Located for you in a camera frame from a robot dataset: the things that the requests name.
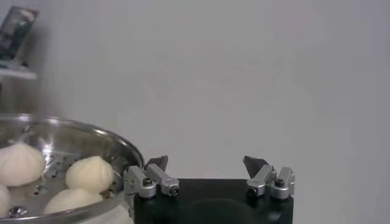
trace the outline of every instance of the white wall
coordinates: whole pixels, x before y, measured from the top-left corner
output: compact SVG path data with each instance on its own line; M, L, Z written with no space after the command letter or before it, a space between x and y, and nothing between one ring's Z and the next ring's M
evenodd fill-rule
M18 4L41 10L41 113L168 154L178 177L291 166L298 223L389 222L389 1Z

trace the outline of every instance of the metal clamp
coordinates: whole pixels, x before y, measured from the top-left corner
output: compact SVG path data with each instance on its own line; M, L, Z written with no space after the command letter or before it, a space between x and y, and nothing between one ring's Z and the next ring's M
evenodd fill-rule
M276 178L276 171L270 165L263 165L260 171L251 179L247 180L248 196L250 198L257 198L265 193L266 185L269 181Z
M288 196L294 196L295 174L289 167L283 167L279 176L271 183L271 196L285 200Z
M142 198L156 195L156 182L147 177L138 166L130 166L124 173L126 195L137 194Z
M179 180L170 177L156 164L147 165L146 175L161 186L162 194L171 197L177 197L179 195Z

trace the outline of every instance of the screw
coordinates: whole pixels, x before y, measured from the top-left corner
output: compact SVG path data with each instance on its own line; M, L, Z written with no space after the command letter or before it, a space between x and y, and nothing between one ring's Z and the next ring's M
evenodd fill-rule
M278 179L275 180L275 186L277 186L277 187L284 187L285 186L285 181L283 179L278 178Z
M145 178L143 181L142 181L142 185L143 186L150 186L150 185L152 185L153 184L153 181L149 178L149 177L147 177L147 178Z
M177 197L177 196L179 196L179 188L177 186L173 186L169 190L169 193L171 193L172 197Z
M247 192L249 198L257 198L257 189L250 188Z

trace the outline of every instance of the shelf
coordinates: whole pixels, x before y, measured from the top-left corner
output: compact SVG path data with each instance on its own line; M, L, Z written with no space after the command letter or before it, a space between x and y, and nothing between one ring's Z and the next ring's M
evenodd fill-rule
M37 74L24 66L15 66L14 68L0 67L0 79L3 77L35 80L37 79Z

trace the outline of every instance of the white steamed bun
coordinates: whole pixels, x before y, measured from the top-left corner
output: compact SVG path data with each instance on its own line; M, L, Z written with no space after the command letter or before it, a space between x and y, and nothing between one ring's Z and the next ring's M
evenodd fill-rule
M74 163L66 173L66 185L100 193L107 190L114 180L112 166L100 156L92 156Z
M7 215L10 208L11 195L8 189L0 184L0 216Z
M43 210L44 214L62 212L102 201L98 193L90 192L82 188L67 189L54 196Z
M41 177L45 165L42 153L25 143L0 149L0 184L18 187L31 183Z

